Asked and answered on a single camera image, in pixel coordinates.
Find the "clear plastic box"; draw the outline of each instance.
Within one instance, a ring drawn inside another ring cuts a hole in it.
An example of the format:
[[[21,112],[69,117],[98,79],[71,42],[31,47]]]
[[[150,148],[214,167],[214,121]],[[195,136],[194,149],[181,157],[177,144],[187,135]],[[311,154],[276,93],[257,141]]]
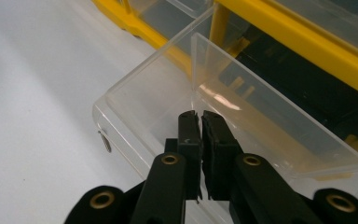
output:
[[[347,0],[278,0],[358,48],[358,1]]]
[[[212,5],[211,0],[129,0],[132,12],[167,39]]]
[[[230,19],[217,47],[209,40],[212,20],[211,8],[95,103],[102,133],[146,178],[165,139],[177,136],[177,117],[211,110],[245,152],[265,157],[295,191],[312,197],[331,187],[358,197],[358,153],[227,53],[249,24]],[[232,222],[227,203],[186,206],[186,223]]]

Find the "plastic box wall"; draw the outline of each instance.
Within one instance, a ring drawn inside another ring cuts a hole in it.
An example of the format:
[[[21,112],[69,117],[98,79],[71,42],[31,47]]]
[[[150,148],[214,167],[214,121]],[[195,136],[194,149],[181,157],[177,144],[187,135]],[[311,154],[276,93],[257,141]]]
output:
[[[278,0],[278,2],[358,48],[358,1]]]
[[[246,152],[268,159],[297,192],[311,197],[333,187],[358,197],[358,153],[211,43],[212,15],[204,13],[96,102],[103,134],[146,178],[165,139],[177,136],[177,117],[212,110]],[[226,46],[235,41],[229,34],[247,28],[229,27]],[[184,45],[191,45],[191,74],[177,58]],[[189,223],[231,222],[226,203],[188,203],[186,211]]]
[[[129,0],[139,19],[171,39],[212,5],[210,0]]]

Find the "gray surface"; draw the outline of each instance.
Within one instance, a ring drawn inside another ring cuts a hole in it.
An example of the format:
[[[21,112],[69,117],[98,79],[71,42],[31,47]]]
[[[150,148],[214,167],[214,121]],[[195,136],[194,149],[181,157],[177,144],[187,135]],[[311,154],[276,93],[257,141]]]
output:
[[[91,108],[153,51],[91,1],[0,1],[0,223],[63,223],[87,190],[141,181]]]

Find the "screw hole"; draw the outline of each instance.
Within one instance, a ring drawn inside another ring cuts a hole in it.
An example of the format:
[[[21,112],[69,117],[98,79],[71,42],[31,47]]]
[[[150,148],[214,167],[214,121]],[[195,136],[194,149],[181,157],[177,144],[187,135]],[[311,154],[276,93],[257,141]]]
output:
[[[326,200],[336,209],[346,212],[346,213],[352,213],[356,211],[356,206],[349,201],[348,199],[336,195],[336,194],[329,194],[326,196]]]
[[[173,155],[167,155],[164,156],[163,158],[161,158],[162,163],[167,164],[167,165],[173,165],[176,164],[179,159]]]
[[[94,209],[102,209],[109,206],[114,200],[115,195],[107,190],[94,195],[89,201],[89,206]]]
[[[248,165],[253,165],[253,166],[257,166],[261,164],[261,161],[253,156],[247,156],[245,158],[243,158],[243,161],[248,164]]]

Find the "yellow frame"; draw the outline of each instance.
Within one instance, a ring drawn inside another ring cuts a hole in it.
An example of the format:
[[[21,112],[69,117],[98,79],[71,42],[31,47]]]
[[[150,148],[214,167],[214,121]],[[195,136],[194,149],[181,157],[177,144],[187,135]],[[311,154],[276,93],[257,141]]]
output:
[[[92,0],[92,2],[118,27],[141,37],[153,48],[159,49],[167,43],[168,40],[163,35],[156,32],[142,20],[139,20],[132,11],[128,0],[121,0],[122,4],[117,0]]]
[[[358,49],[273,0],[215,0],[358,90]]]

